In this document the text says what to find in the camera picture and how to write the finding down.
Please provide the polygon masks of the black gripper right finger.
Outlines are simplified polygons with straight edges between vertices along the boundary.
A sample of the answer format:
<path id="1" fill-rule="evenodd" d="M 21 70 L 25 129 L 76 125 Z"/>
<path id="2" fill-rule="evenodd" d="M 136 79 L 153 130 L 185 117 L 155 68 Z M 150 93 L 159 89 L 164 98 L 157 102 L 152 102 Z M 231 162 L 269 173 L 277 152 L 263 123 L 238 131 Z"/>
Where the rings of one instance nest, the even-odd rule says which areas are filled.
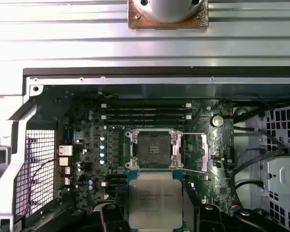
<path id="1" fill-rule="evenodd" d="M 237 210 L 230 216 L 212 204 L 203 204 L 190 183 L 183 184 L 183 217 L 191 232 L 287 231 L 253 210 Z"/>

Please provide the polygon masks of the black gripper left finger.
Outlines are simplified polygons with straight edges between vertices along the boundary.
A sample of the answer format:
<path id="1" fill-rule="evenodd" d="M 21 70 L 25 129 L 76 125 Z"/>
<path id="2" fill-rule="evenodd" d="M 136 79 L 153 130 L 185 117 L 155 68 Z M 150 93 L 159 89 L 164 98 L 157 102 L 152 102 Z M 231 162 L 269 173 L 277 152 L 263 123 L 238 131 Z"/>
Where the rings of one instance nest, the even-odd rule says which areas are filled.
<path id="1" fill-rule="evenodd" d="M 113 203 L 99 204 L 91 214 L 67 208 L 52 212 L 26 227 L 28 232 L 128 232 L 130 226 L 121 208 Z"/>

